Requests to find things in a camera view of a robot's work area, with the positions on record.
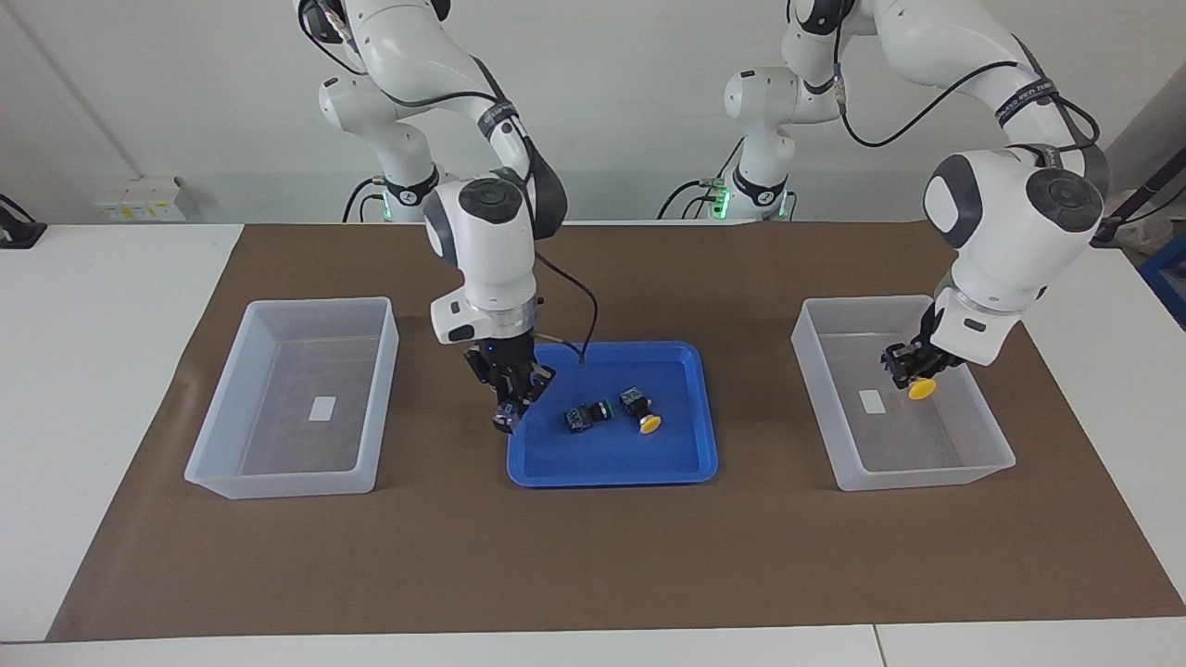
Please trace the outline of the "translucent white plastic box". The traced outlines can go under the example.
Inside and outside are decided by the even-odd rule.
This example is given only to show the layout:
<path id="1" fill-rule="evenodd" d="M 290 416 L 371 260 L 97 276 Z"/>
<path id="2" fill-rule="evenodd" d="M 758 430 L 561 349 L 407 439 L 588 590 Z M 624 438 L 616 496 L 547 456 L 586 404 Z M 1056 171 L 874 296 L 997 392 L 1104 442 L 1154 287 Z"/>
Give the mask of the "translucent white plastic box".
<path id="1" fill-rule="evenodd" d="M 967 485 L 1016 463 L 967 367 L 942 371 L 931 398 L 911 400 L 884 368 L 885 347 L 918 333 L 927 296 L 809 298 L 791 343 L 827 459 L 844 491 Z M 863 413 L 880 392 L 887 413 Z"/>
<path id="2" fill-rule="evenodd" d="M 397 351 L 381 296 L 250 303 L 183 478 L 232 501 L 372 491 Z M 337 396 L 329 423 L 315 396 Z"/>

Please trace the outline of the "blue plastic tray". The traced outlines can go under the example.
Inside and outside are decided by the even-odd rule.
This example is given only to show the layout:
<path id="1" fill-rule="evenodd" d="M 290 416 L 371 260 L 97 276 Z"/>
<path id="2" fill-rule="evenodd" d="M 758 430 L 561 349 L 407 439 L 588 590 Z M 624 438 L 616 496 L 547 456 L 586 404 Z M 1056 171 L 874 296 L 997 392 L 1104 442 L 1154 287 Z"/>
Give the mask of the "blue plastic tray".
<path id="1" fill-rule="evenodd" d="M 506 447 L 506 474 L 522 488 L 691 485 L 718 474 L 719 456 L 699 350 L 682 341 L 597 342 L 586 363 L 563 345 L 537 347 L 555 369 L 550 388 L 528 409 Z M 662 417 L 640 434 L 619 394 L 636 385 Z M 569 434 L 565 414 L 607 398 L 616 415 Z"/>

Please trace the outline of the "brown table mat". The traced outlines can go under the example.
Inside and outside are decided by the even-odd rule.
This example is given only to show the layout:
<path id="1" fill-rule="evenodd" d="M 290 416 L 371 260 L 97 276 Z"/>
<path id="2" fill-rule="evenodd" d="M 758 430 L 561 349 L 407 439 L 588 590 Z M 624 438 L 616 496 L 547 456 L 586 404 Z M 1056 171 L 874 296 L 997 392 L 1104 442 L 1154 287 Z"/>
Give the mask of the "brown table mat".
<path id="1" fill-rule="evenodd" d="M 1016 465 L 841 491 L 789 333 L 806 298 L 927 293 L 923 223 L 568 225 L 542 250 L 597 291 L 601 339 L 703 360 L 703 485 L 528 490 L 492 392 L 436 343 L 459 280 L 414 225 L 248 225 L 47 640 L 550 633 L 1186 615 L 1110 474 L 1015 329 L 976 369 Z M 223 498 L 183 469 L 248 304 L 385 296 L 398 352 L 374 491 Z"/>

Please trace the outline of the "blue crate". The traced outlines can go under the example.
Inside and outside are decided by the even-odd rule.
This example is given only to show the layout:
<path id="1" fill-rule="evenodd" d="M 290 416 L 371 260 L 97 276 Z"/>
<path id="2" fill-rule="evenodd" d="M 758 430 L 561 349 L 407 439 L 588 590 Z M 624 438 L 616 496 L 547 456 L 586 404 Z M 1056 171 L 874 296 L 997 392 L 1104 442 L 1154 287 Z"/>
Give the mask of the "blue crate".
<path id="1" fill-rule="evenodd" d="M 1162 309 L 1186 331 L 1186 231 L 1139 265 L 1139 275 Z"/>

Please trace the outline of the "black tripod stand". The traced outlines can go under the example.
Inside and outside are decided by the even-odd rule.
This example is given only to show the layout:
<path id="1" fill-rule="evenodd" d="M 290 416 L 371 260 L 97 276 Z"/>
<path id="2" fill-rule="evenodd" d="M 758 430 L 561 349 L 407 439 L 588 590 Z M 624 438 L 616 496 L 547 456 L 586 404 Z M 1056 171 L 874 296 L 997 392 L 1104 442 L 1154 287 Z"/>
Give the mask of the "black tripod stand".
<path id="1" fill-rule="evenodd" d="M 1186 170 L 1186 146 L 1182 146 L 1175 155 L 1172 155 L 1168 161 L 1166 161 L 1161 169 L 1153 173 L 1148 182 L 1143 183 L 1131 193 L 1126 201 L 1123 201 L 1120 207 L 1105 215 L 1099 224 L 1099 228 L 1093 233 L 1093 239 L 1091 240 L 1092 246 L 1107 246 L 1115 239 L 1116 231 L 1122 225 L 1130 224 L 1133 220 L 1139 220 L 1140 208 L 1148 204 L 1156 195 L 1173 182 L 1179 173 Z"/>

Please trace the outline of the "black stand base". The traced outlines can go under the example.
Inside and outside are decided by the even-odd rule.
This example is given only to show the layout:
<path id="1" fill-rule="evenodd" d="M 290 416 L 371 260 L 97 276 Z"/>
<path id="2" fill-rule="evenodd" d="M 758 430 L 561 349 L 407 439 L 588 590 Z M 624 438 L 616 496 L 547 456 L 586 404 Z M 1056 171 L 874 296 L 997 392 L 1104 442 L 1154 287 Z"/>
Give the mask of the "black stand base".
<path id="1" fill-rule="evenodd" d="M 36 220 L 8 195 L 0 193 L 0 249 L 31 249 L 45 231 L 46 223 Z"/>

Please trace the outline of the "white wall socket box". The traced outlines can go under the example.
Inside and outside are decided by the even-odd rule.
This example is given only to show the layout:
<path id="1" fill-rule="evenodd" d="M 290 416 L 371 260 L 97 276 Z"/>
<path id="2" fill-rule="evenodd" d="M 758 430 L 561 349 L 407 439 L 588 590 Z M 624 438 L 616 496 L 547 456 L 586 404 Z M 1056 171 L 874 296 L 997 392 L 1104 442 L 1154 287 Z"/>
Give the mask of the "white wall socket box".
<path id="1" fill-rule="evenodd" d="M 196 216 L 195 201 L 174 176 L 101 182 L 93 207 L 113 223 L 186 223 Z"/>

